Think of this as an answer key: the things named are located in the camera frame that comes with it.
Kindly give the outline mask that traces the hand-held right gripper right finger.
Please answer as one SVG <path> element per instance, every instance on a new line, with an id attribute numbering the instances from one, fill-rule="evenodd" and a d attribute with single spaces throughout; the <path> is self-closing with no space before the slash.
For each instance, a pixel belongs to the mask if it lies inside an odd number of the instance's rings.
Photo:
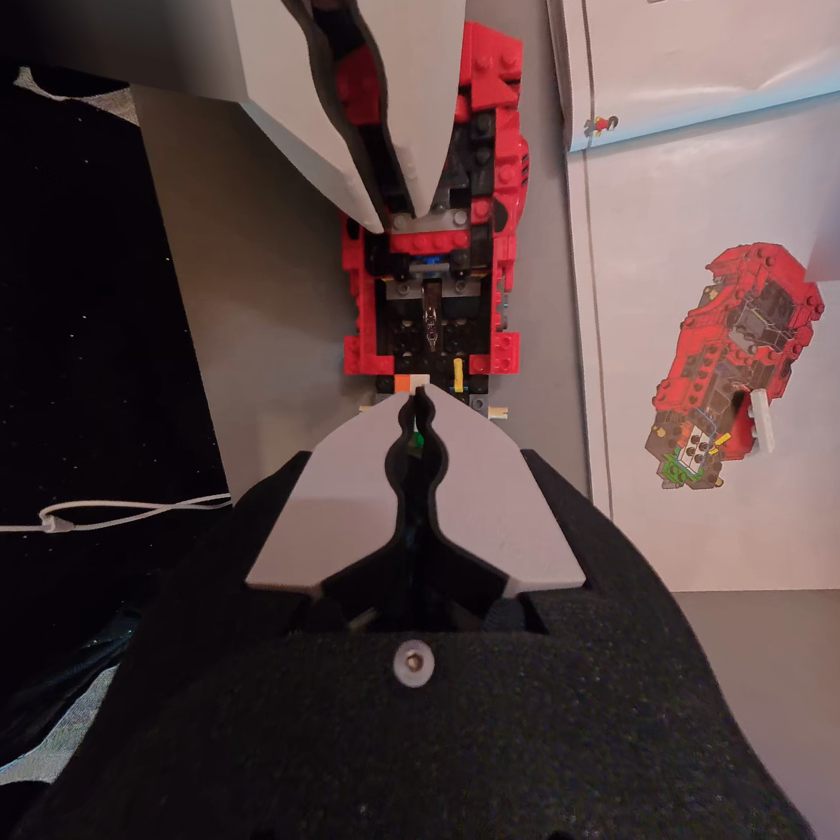
<path id="1" fill-rule="evenodd" d="M 453 597 L 577 589 L 585 574 L 516 443 L 435 385 L 416 392 L 427 446 L 442 452 L 430 487 L 433 531 L 451 552 L 438 570 Z"/>

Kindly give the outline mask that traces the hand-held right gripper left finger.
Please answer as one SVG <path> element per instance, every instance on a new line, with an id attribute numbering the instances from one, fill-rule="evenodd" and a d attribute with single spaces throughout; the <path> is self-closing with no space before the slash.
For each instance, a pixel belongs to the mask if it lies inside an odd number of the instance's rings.
<path id="1" fill-rule="evenodd" d="M 403 434 L 400 412 L 409 396 L 389 396 L 312 450 L 246 577 L 248 586 L 313 594 L 390 541 L 398 502 L 385 460 Z"/>

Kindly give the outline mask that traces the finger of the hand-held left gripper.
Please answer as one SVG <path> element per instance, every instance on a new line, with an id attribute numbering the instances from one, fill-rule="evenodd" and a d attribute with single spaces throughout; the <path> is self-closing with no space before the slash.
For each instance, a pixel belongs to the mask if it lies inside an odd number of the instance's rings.
<path id="1" fill-rule="evenodd" d="M 321 194 L 381 234 L 388 221 L 371 159 L 340 101 L 333 53 L 304 2 L 231 3 L 244 110 Z"/>
<path id="2" fill-rule="evenodd" d="M 459 87 L 466 2 L 359 1 L 385 73 L 386 121 L 415 216 L 432 206 Z"/>

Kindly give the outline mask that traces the red lego car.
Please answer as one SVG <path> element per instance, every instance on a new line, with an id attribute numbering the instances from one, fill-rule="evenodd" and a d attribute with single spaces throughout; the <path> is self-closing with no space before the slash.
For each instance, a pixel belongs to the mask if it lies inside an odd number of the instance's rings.
<path id="1" fill-rule="evenodd" d="M 342 267 L 357 310 L 343 371 L 372 386 L 361 411 L 431 383 L 484 417 L 508 416 L 489 393 L 491 376 L 520 367 L 508 296 L 529 187 L 522 56 L 521 41 L 466 22 L 454 126 L 430 210 L 411 215 L 387 178 L 383 233 L 342 216 Z"/>

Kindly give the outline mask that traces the lego instruction booklet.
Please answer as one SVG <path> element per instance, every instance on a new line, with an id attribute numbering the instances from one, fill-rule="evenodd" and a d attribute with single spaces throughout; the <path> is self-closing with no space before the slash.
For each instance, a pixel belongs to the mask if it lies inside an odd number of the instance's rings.
<path id="1" fill-rule="evenodd" d="M 838 2 L 548 2 L 594 504 L 678 592 L 838 588 Z"/>

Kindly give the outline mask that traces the dark cloth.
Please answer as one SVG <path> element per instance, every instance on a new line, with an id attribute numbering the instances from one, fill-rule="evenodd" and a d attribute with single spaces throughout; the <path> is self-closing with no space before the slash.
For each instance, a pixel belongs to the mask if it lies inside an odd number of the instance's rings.
<path id="1" fill-rule="evenodd" d="M 2 63 L 2 525 L 227 491 L 140 129 Z M 2 533 L 2 717 L 226 510 Z"/>

